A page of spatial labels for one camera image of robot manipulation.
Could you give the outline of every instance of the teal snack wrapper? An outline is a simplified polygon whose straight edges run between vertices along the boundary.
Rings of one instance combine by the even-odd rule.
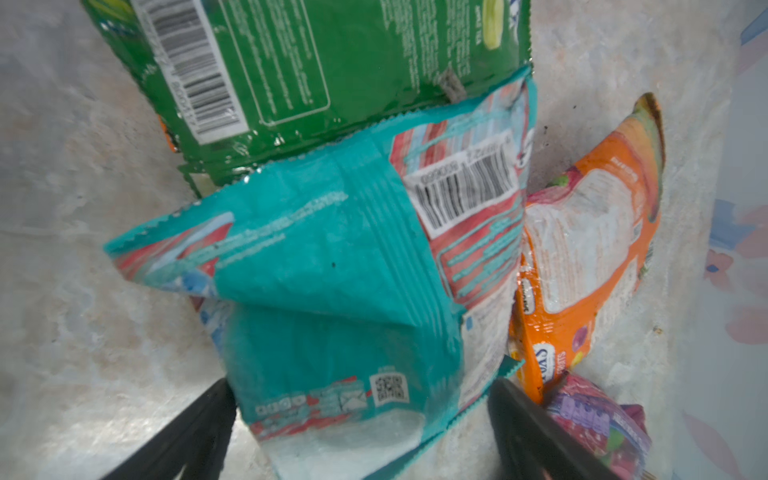
[[[485,98],[264,165],[104,249],[128,280],[194,297],[278,475],[362,478],[497,375],[535,118],[525,68]]]

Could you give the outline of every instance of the white marble surface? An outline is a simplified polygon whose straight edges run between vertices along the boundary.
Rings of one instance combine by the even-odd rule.
[[[738,35],[765,1],[533,2],[533,188],[588,152],[639,94],[657,92],[664,109],[653,269],[580,372],[646,406],[650,470],[669,478],[676,339],[703,261]],[[188,302],[125,282],[101,252],[192,195],[151,108],[74,0],[0,0],[0,111],[2,476],[98,478],[223,374]],[[498,472],[478,409],[405,477]],[[237,423],[223,478],[272,477]]]

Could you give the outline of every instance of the snack wrapper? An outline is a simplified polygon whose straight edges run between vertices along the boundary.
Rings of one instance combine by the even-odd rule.
[[[634,419],[644,419],[643,407],[619,406],[594,383],[571,373],[547,411],[621,480],[643,477],[650,438]]]
[[[264,165],[105,250],[128,280],[195,297],[281,478],[362,478],[498,374],[535,118],[526,68]]]
[[[198,194],[531,60],[529,0],[82,0]]]
[[[592,152],[528,198],[510,346],[536,402],[605,336],[646,273],[663,171],[660,111],[645,94]]]

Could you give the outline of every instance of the pink pattern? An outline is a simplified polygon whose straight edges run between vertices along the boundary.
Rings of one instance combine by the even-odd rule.
[[[704,267],[704,279],[712,282],[718,290],[733,292],[733,285],[726,274],[731,265],[733,265],[733,258],[730,255],[709,250],[707,263]]]
[[[736,246],[736,251],[744,258],[768,257],[768,227],[763,226],[750,233]]]
[[[768,270],[752,265],[742,265],[737,270],[739,284],[755,295],[768,299]]]
[[[764,345],[768,343],[768,309],[739,306],[725,330],[738,343]]]
[[[739,219],[739,223],[754,223],[755,225],[768,225],[768,205],[760,205],[753,208],[748,214]]]
[[[739,471],[733,451],[717,430],[686,412],[683,412],[683,420],[696,446],[716,467],[730,475],[733,480],[747,480]]]
[[[742,45],[739,53],[739,75],[749,70],[766,55],[768,55],[768,31],[753,38],[746,45]]]

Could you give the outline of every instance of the qr code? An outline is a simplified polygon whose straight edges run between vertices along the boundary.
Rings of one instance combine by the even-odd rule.
[[[371,375],[373,403],[378,407],[390,402],[410,403],[408,381],[402,373],[387,372]]]

